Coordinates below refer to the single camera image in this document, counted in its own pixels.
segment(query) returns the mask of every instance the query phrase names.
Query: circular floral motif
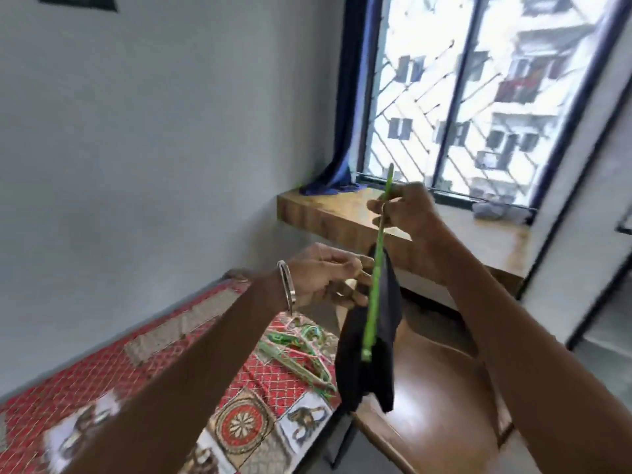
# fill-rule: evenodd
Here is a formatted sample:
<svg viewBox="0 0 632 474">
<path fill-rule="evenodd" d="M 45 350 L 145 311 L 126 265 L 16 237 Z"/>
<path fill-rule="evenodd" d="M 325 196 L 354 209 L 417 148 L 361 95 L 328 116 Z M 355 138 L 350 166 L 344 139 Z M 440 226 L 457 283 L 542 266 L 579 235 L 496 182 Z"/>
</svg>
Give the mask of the circular floral motif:
<svg viewBox="0 0 632 474">
<path fill-rule="evenodd" d="M 242 454 L 261 442 L 267 427 L 267 417 L 252 399 L 239 399 L 219 415 L 215 433 L 228 453 Z"/>
</svg>

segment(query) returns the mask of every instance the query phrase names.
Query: curtain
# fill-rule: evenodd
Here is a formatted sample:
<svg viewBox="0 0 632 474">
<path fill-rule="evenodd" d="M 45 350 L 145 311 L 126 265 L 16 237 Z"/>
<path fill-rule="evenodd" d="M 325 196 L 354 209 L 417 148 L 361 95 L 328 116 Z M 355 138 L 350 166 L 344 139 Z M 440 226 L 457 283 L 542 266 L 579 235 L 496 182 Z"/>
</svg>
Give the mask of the curtain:
<svg viewBox="0 0 632 474">
<path fill-rule="evenodd" d="M 373 69 L 370 40 L 379 30 L 381 12 L 382 0 L 345 0 L 334 157 L 316 180 L 301 188 L 303 195 L 334 195 L 365 187 L 352 181 L 349 157 L 359 149 L 367 79 Z"/>
</svg>

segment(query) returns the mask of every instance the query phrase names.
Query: chair seat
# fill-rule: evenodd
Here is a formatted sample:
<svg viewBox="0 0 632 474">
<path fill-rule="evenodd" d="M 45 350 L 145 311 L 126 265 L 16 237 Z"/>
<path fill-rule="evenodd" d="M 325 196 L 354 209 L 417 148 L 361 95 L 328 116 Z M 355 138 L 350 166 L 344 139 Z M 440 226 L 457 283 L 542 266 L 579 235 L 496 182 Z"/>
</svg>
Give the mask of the chair seat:
<svg viewBox="0 0 632 474">
<path fill-rule="evenodd" d="M 498 452 L 498 414 L 482 364 L 416 334 L 402 320 L 394 378 L 390 413 L 372 396 L 353 413 L 370 442 L 405 473 L 484 472 Z"/>
</svg>

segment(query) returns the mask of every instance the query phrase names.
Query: silver bangle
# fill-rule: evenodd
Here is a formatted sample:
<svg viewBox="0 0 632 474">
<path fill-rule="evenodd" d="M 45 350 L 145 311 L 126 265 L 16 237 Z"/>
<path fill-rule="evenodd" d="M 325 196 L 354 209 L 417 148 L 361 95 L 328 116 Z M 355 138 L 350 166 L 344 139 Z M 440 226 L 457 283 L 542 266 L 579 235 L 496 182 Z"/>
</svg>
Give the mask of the silver bangle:
<svg viewBox="0 0 632 474">
<path fill-rule="evenodd" d="M 294 290 L 292 275 L 289 273 L 288 264 L 285 261 L 279 261 L 277 266 L 279 267 L 281 281 L 283 281 L 285 297 L 288 300 L 288 311 L 289 314 L 292 315 L 294 314 L 294 306 L 296 305 L 296 291 Z"/>
</svg>

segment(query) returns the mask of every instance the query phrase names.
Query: black garment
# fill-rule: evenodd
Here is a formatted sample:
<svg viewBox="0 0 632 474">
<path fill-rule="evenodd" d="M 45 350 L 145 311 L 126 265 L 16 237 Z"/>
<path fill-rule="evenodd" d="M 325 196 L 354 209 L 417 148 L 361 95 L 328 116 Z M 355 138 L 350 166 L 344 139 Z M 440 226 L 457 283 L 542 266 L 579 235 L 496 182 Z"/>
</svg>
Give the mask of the black garment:
<svg viewBox="0 0 632 474">
<path fill-rule="evenodd" d="M 368 252 L 375 254 L 375 245 Z M 368 287 L 358 290 L 368 294 Z M 393 342 L 401 321 L 401 292 L 391 259 L 384 250 L 380 277 L 380 310 L 377 320 L 377 339 L 370 363 L 362 362 L 362 338 L 368 308 L 356 306 L 347 313 L 336 351 L 336 381 L 342 408 L 355 411 L 362 397 L 373 392 L 383 412 L 393 409 Z"/>
</svg>

